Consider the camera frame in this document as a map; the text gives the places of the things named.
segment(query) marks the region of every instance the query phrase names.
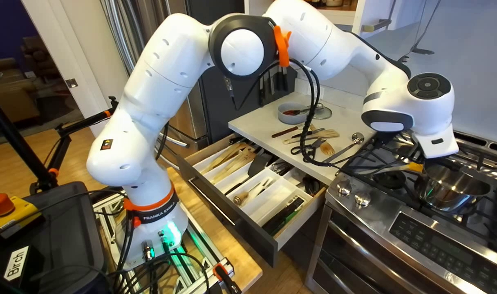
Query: open drawer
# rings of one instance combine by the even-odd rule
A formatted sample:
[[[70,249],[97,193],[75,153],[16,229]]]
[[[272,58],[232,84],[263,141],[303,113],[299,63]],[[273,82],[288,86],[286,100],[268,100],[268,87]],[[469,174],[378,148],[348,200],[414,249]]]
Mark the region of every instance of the open drawer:
[[[321,206],[325,187],[276,157],[249,177],[254,159],[265,151],[245,141],[249,156],[227,159],[239,140],[232,135],[187,157],[180,174],[222,223],[275,265],[281,247]]]

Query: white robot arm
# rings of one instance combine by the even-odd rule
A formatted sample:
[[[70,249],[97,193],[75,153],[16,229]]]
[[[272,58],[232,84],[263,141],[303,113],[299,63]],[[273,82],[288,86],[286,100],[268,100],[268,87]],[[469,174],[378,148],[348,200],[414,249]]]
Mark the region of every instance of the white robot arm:
[[[172,184],[154,159],[160,130],[182,107],[208,68],[227,77],[262,74],[276,59],[273,27],[291,32],[290,56],[321,81],[347,66],[371,82],[363,122],[376,131],[412,130],[427,157],[458,151],[451,133],[453,89],[440,76],[409,76],[350,33],[340,32],[303,0],[276,0],[263,17],[227,15],[204,27],[170,15],[154,33],[131,74],[119,107],[88,156],[88,172],[102,184],[124,187],[136,220],[126,269],[144,264],[144,246],[162,254],[178,246],[187,216]]]

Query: oven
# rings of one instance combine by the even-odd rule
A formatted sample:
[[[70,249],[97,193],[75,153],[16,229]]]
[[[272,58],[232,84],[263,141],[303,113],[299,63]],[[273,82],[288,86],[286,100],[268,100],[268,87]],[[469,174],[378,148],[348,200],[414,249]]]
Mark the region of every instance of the oven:
[[[497,146],[458,135],[425,161],[407,135],[375,136],[330,184],[307,270],[314,293],[497,293]],[[456,167],[489,192],[443,210],[407,162]]]

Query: gas stove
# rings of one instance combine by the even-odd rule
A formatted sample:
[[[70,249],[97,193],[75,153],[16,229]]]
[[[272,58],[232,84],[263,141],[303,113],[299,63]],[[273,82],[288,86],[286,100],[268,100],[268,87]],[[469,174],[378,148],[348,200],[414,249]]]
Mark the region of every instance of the gas stove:
[[[410,135],[376,135],[342,167],[327,203],[460,290],[497,293],[497,144],[460,133],[456,140],[458,154],[425,161]],[[437,208],[420,198],[422,174],[407,169],[414,166],[455,171],[487,192]]]

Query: wire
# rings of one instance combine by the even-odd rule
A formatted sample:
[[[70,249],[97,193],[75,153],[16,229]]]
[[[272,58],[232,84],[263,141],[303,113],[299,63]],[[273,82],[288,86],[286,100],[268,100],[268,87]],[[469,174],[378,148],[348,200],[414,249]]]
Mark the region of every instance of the wire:
[[[442,0],[438,0],[437,6],[433,7],[433,10],[432,10],[432,14],[430,14],[430,19],[428,19],[428,22],[427,22],[427,25],[425,25],[422,35],[415,40],[415,43],[412,45],[410,51],[406,53],[406,55],[399,59],[399,63],[407,61],[410,53],[415,53],[415,55],[433,55],[433,51],[420,50],[420,48],[419,48],[419,43],[425,38],[425,35],[427,35],[427,32],[428,32],[428,28],[430,28],[430,24],[433,22],[433,17],[435,17],[437,10],[440,9],[440,6],[442,6]]]
[[[195,138],[185,135],[182,130],[178,130],[178,128],[175,128],[175,126],[172,126],[172,125],[169,125],[169,128],[170,128],[172,131],[175,131],[178,136],[183,136],[183,138],[187,138],[187,140],[190,140],[190,141],[200,141],[200,140],[206,138],[206,136],[201,136],[201,138],[196,138],[196,140],[195,140]]]
[[[123,272],[123,267],[124,267],[124,262],[129,255],[129,251],[131,251],[131,244],[133,244],[133,234],[134,234],[134,226],[133,226],[133,218],[131,216],[126,216],[126,228],[124,228],[124,238],[123,238],[123,249],[121,249],[121,254],[119,254],[119,260],[118,260],[118,267],[116,267],[116,272],[121,273]],[[118,291],[123,285],[123,282],[126,280],[126,277],[123,277],[119,280],[121,275],[116,277],[115,280],[115,290]]]
[[[141,288],[139,291],[136,291],[136,293],[142,293],[142,291],[146,291],[146,290],[149,290],[149,288],[152,288],[154,285],[157,285],[159,283],[159,280],[162,278],[162,277],[165,277],[167,273],[169,273],[169,270],[170,270],[170,264],[169,264],[169,260],[164,260],[165,264],[160,264],[160,265],[165,265],[165,269],[162,269],[162,272],[159,273],[159,275],[155,275],[155,272],[152,272],[152,273],[149,273],[151,275],[151,282],[144,287],[144,288]],[[147,275],[147,272],[144,272],[141,277],[137,277],[137,280],[134,282],[134,283],[137,283],[142,277],[146,277]]]
[[[59,146],[59,143],[61,143],[61,140],[57,140],[57,141],[52,144],[49,154],[48,154],[46,159],[43,161],[43,166],[44,166],[44,167],[48,167],[48,162],[49,162],[49,159],[51,159],[51,156],[52,156],[52,153],[54,153],[54,149]]]
[[[160,257],[155,257],[154,260],[149,260],[149,262],[146,262],[144,265],[141,265],[141,267],[137,267],[134,272],[136,272],[136,275],[134,275],[134,278],[131,280],[131,282],[128,282],[129,283],[129,287],[128,288],[121,288],[121,290],[118,290],[118,293],[124,293],[126,290],[128,290],[128,293],[134,293],[133,291],[133,287],[136,285],[136,283],[139,283],[146,275],[147,275],[147,267],[160,267],[160,265],[170,265],[169,264],[169,255],[160,255]]]
[[[188,257],[188,259],[191,259],[200,267],[200,270],[201,270],[201,275],[203,275],[203,280],[204,280],[204,287],[206,287],[206,293],[211,293],[211,285],[209,285],[209,278],[206,277],[204,265],[201,265],[201,262],[196,257],[193,257],[190,254],[185,254],[185,252],[170,254],[170,257],[173,257],[173,255],[175,257]]]
[[[299,61],[296,59],[291,59],[291,63],[294,66],[298,66],[304,76],[307,77],[309,81],[309,89],[311,89],[311,107],[309,107],[309,113],[306,117],[306,123],[303,125],[303,131],[301,131],[301,136],[299,136],[299,151],[301,151],[301,156],[306,162],[312,164],[312,166],[319,166],[319,167],[334,167],[335,164],[332,162],[317,162],[314,159],[316,154],[309,156],[307,151],[306,151],[306,136],[307,136],[307,131],[311,128],[311,123],[314,120],[314,115],[316,115],[316,110],[317,110],[317,105],[319,105],[319,99],[321,99],[321,84],[319,84],[319,79],[316,76],[316,73],[312,73],[311,69],[307,69],[306,66],[303,66]]]
[[[151,280],[149,291],[155,294],[157,293],[157,277],[155,277],[155,269],[151,264],[147,265],[147,273],[149,273],[149,280]]]
[[[162,140],[159,141],[160,144],[159,144],[157,153],[155,153],[155,157],[154,157],[155,161],[160,159],[160,156],[162,156],[162,153],[164,153],[164,149],[165,149],[167,133],[169,133],[169,123],[164,126],[164,136],[162,136]]]
[[[258,76],[258,79],[254,81],[254,84],[252,84],[250,89],[247,91],[247,94],[245,94],[245,97],[244,97],[244,100],[242,100],[242,104],[240,104],[239,107],[236,105],[236,100],[234,100],[234,97],[232,97],[234,110],[242,110],[242,107],[247,104],[250,94],[254,92],[255,86],[260,86],[260,79],[262,79],[263,76],[267,76],[267,74],[268,74],[273,68],[276,68],[278,64],[280,64],[278,61],[272,63],[272,64]]]

